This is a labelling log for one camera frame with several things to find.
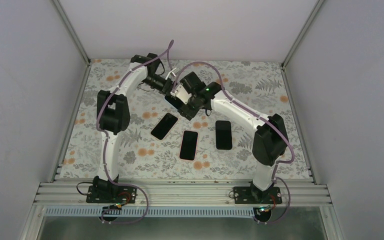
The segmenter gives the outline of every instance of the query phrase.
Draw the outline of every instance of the floral pattern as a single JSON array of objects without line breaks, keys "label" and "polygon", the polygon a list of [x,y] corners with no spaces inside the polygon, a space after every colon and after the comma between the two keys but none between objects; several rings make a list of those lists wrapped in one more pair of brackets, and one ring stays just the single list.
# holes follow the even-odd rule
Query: floral pattern
[{"label": "floral pattern", "polygon": [[[182,68],[192,61],[173,60],[172,65]],[[101,134],[95,129],[97,94],[114,86],[128,70],[127,59],[95,59],[83,93],[80,108],[71,134],[68,150],[60,176],[62,178],[93,178],[101,159]],[[289,140],[294,147],[296,160],[292,164],[280,164],[277,174],[285,179],[307,179],[309,173],[304,159],[297,128],[289,105],[281,75],[281,67],[272,62],[209,61],[222,74],[201,64],[195,64],[183,73],[191,71],[206,83],[216,81],[241,102],[268,115],[283,117]],[[201,110],[188,121],[167,103],[157,91],[146,85],[137,88],[128,100],[130,124],[122,132],[119,149],[118,171],[120,178],[144,179],[252,179],[256,160],[252,155],[252,132],[229,120],[218,112],[210,116]],[[171,113],[177,123],[163,140],[150,132],[159,120]],[[215,122],[231,121],[233,148],[216,149]],[[179,159],[184,131],[198,132],[195,160]],[[289,150],[282,156],[291,157]]]}]

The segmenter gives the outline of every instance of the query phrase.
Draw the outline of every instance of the metal bar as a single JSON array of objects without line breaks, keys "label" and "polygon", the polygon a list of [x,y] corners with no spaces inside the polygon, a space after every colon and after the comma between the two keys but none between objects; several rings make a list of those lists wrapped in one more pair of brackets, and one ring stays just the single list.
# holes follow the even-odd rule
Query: metal bar
[{"label": "metal bar", "polygon": [[79,88],[78,93],[77,93],[77,98],[75,100],[73,110],[71,111],[71,117],[70,117],[70,120],[68,122],[67,129],[65,131],[65,136],[64,136],[64,139],[62,141],[61,148],[59,149],[58,159],[57,159],[57,162],[55,164],[55,168],[53,169],[53,171],[51,172],[51,174],[48,177],[49,182],[52,182],[55,179],[55,176],[57,174],[58,169],[61,169],[61,167],[62,167],[61,164],[64,161],[64,157],[66,155],[67,148],[69,147],[70,138],[71,138],[71,135],[73,132],[74,123],[76,121],[77,112],[79,111],[80,103],[82,102],[83,93],[85,91],[86,83],[88,81],[88,77],[89,77],[90,72],[91,72],[91,66],[89,65],[84,72],[83,79],[82,79],[80,88]]},{"label": "metal bar", "polygon": [[[89,186],[79,186],[78,189],[82,193],[88,192]],[[161,191],[164,192],[164,194],[179,194],[181,196],[195,196],[196,188],[187,188],[181,191],[179,193],[180,188],[170,188],[170,189],[163,189],[163,188],[151,188],[147,194],[161,194]],[[212,189],[201,189],[200,191],[201,195],[204,196],[217,196],[217,194],[214,194],[214,191]],[[53,187],[40,187],[37,191],[38,194],[53,194],[55,193],[55,189]],[[76,188],[74,186],[71,187],[64,187],[58,190],[58,193],[60,194],[78,194]],[[290,190],[290,194],[292,195],[325,195],[329,196],[329,192],[327,189],[313,189],[313,188],[292,188]]]},{"label": "metal bar", "polygon": [[[55,179],[55,183],[63,184],[63,183],[79,183],[79,182],[90,182],[93,178],[59,178]],[[284,179],[286,183],[289,184],[313,184],[314,180],[312,178],[303,178],[303,179]],[[141,179],[141,178],[120,178],[118,180],[119,183],[194,183],[194,184],[224,184],[224,183],[247,183],[249,184],[252,179],[160,179],[160,178],[149,178],[149,179]]]},{"label": "metal bar", "polygon": [[336,236],[338,240],[344,240],[344,235],[342,234],[341,226],[339,225],[338,217],[335,212],[335,207],[329,207],[330,216],[332,217],[333,227],[335,228]]},{"label": "metal bar", "polygon": [[83,47],[82,43],[80,42],[79,37],[76,34],[76,31],[74,30],[72,24],[70,23],[69,18],[67,17],[66,12],[63,9],[63,6],[60,3],[60,0],[52,0],[56,11],[58,12],[59,16],[61,17],[62,22],[64,23],[65,27],[67,28],[71,39],[74,41],[75,46],[77,47],[78,52],[80,53],[81,57],[83,58],[86,65],[89,65],[90,58],[86,54],[85,48]]},{"label": "metal bar", "polygon": [[21,240],[36,240],[41,230],[42,222],[46,212],[45,206],[33,205],[31,206],[30,213],[25,223],[23,232],[21,233]]},{"label": "metal bar", "polygon": [[300,119],[298,118],[298,114],[297,114],[297,108],[295,107],[294,98],[293,98],[292,93],[291,93],[291,87],[289,85],[285,70],[282,69],[281,73],[282,73],[282,77],[283,77],[283,82],[285,84],[286,93],[287,93],[287,96],[289,98],[290,109],[292,110],[293,119],[295,120],[296,131],[298,132],[299,141],[301,142],[302,153],[304,154],[304,159],[305,159],[305,162],[307,163],[307,166],[310,167],[311,178],[312,178],[313,182],[315,184],[317,184],[317,183],[319,183],[319,181],[318,181],[319,179],[317,178],[317,170],[311,164],[309,151],[307,149],[307,144],[306,144],[306,141],[304,138],[303,129],[301,127]]},{"label": "metal bar", "polygon": [[[38,205],[89,205],[107,206],[107,203],[86,203],[86,197],[77,193],[78,182],[57,181],[53,183],[41,183],[34,199]],[[235,204],[229,197],[233,187],[249,186],[248,182],[236,183],[173,183],[152,182],[142,180],[132,182],[141,187],[147,194],[154,207],[261,207],[259,204]],[[278,184],[286,206],[288,194],[285,186]],[[291,193],[291,206],[331,206],[332,201],[325,185],[314,185],[310,182],[295,182],[288,184]],[[86,192],[87,185],[81,185],[80,190]],[[136,203],[132,206],[145,206],[146,199],[141,192],[136,196]]]},{"label": "metal bar", "polygon": [[333,206],[320,207],[321,219],[323,220],[327,240],[343,240],[341,229]]},{"label": "metal bar", "polygon": [[308,29],[310,28],[311,24],[313,23],[315,17],[317,16],[317,13],[319,12],[320,7],[323,5],[325,0],[318,0],[313,9],[311,10],[310,15],[308,16],[307,20],[304,23],[304,26],[302,27],[301,31],[298,34],[298,37],[296,37],[295,41],[293,42],[292,47],[290,48],[289,52],[286,55],[285,60],[282,63],[282,66],[285,68],[289,61],[291,60],[292,56],[294,55],[295,51],[297,50],[298,46],[300,45],[301,41],[303,40],[304,36],[306,35]]}]

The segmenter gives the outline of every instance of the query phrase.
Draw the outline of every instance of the smartphone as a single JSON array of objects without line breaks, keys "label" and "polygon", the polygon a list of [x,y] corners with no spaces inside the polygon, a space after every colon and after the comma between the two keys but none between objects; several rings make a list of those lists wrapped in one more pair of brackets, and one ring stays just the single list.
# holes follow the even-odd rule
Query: smartphone
[{"label": "smartphone", "polygon": [[232,149],[232,125],[230,121],[215,121],[215,148]]},{"label": "smartphone", "polygon": [[158,140],[163,140],[177,121],[178,118],[173,114],[166,113],[159,123],[152,129],[151,135],[156,137]]},{"label": "smartphone", "polygon": [[177,97],[172,96],[165,96],[164,99],[171,104],[174,108],[179,109],[181,106],[184,105],[182,100],[178,99]]},{"label": "smartphone", "polygon": [[196,131],[184,131],[181,140],[179,158],[194,160],[197,152],[198,133]]}]

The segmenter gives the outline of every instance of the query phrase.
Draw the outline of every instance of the vent grille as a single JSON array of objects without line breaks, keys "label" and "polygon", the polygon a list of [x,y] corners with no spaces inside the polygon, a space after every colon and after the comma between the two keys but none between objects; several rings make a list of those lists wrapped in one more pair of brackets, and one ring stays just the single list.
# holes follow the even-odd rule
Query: vent grille
[{"label": "vent grille", "polygon": [[[122,210],[111,210],[105,216],[140,217],[145,207],[125,206]],[[45,216],[54,217],[99,217],[102,206],[48,206]],[[166,218],[250,218],[252,207],[149,207],[147,217]]]}]

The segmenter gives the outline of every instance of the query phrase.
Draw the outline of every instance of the white wall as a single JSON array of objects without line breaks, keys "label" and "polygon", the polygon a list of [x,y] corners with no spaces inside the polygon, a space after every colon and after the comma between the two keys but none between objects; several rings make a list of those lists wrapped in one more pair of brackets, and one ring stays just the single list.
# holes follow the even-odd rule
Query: white wall
[{"label": "white wall", "polygon": [[283,62],[317,0],[61,0],[90,58]]},{"label": "white wall", "polygon": [[326,1],[287,76],[346,239],[384,239],[384,1]]},{"label": "white wall", "polygon": [[84,70],[50,0],[0,0],[0,240],[54,169]]}]

